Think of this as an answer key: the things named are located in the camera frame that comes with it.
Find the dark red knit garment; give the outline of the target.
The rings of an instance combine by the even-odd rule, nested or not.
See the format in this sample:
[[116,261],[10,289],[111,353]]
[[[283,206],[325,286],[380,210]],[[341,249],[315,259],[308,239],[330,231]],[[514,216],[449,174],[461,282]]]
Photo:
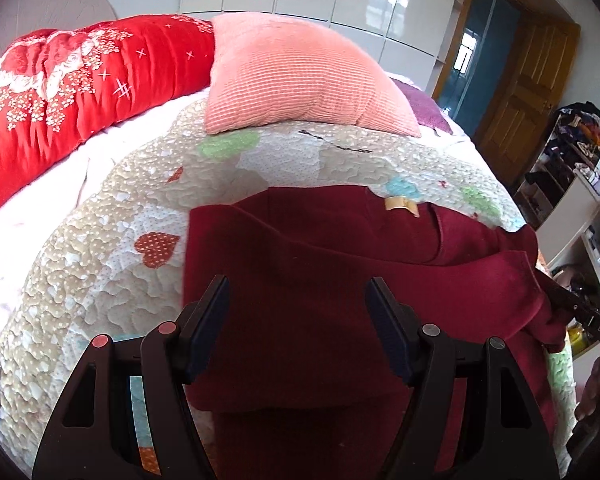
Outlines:
[[222,479],[373,479],[410,400],[365,305],[393,296],[449,336],[503,338],[539,405],[556,413],[546,354],[566,322],[536,278],[538,242],[422,204],[388,209],[367,188],[269,188],[189,214],[183,298],[212,278],[230,306],[189,403],[211,414]]

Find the cluttered white shelf unit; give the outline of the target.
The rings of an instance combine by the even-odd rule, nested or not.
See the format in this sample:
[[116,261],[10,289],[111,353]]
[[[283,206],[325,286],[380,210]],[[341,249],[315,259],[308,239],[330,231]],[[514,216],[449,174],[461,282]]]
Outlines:
[[600,109],[560,108],[514,195],[548,274],[600,312]]

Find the patchwork heart quilt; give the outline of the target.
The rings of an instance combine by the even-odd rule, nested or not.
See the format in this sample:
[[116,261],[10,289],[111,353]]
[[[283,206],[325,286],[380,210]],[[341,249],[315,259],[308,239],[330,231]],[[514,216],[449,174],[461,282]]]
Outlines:
[[358,184],[509,231],[524,223],[455,122],[416,138],[316,122],[207,136],[205,105],[203,94],[186,96],[95,138],[94,146],[120,143],[124,159],[32,264],[0,336],[0,445],[25,474],[88,338],[134,337],[175,312],[192,208],[272,185]]

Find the white bed sheet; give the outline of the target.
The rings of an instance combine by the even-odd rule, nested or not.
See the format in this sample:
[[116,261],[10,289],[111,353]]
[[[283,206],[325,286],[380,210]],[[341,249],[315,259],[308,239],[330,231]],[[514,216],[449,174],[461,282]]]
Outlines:
[[99,192],[118,162],[165,136],[182,110],[206,96],[202,90],[177,98],[96,133],[1,206],[0,333],[20,305],[24,282],[50,234]]

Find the wooden door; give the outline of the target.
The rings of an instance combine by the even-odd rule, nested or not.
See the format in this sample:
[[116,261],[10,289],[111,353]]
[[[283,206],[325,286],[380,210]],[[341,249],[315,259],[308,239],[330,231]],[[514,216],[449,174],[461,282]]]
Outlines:
[[525,13],[493,98],[476,130],[478,151],[509,190],[538,158],[576,59],[581,27]]

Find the purple cloth on bed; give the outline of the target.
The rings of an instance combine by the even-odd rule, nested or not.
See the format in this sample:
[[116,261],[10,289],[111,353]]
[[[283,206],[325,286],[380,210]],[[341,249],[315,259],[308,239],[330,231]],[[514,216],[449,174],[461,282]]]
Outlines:
[[449,134],[453,133],[449,123],[445,120],[440,108],[436,102],[427,96],[425,92],[419,90],[399,79],[392,78],[394,84],[404,94],[407,101],[410,103],[412,111],[419,125],[431,129],[437,129]]

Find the red floral duvet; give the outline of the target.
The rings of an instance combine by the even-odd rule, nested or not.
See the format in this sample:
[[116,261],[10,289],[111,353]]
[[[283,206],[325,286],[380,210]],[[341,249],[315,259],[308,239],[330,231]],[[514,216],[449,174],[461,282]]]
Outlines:
[[210,22],[147,14],[41,29],[0,57],[0,208],[102,130],[210,84]]

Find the pink ribbed pillow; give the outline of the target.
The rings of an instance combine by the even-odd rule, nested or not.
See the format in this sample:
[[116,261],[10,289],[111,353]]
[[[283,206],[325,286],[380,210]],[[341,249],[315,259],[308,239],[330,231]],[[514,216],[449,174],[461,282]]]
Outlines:
[[352,40],[322,25],[257,12],[212,18],[204,130],[327,122],[418,136],[407,98]]

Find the round white headboard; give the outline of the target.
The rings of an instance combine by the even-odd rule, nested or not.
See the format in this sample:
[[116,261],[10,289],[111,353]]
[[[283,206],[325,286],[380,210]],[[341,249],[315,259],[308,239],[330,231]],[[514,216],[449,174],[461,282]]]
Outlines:
[[108,0],[0,0],[0,57],[29,32],[76,29],[116,17]]

